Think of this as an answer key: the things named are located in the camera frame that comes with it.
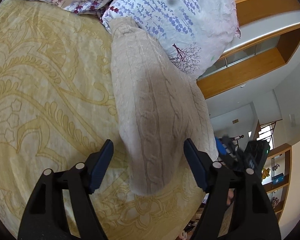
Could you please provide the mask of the person's right hand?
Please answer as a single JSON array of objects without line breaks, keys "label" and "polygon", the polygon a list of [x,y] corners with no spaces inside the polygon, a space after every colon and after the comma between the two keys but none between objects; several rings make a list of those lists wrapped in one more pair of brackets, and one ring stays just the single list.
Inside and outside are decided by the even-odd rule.
[{"label": "person's right hand", "polygon": [[226,204],[227,206],[230,206],[232,204],[232,202],[234,201],[234,189],[229,189],[228,191],[228,197],[227,197],[227,201]]}]

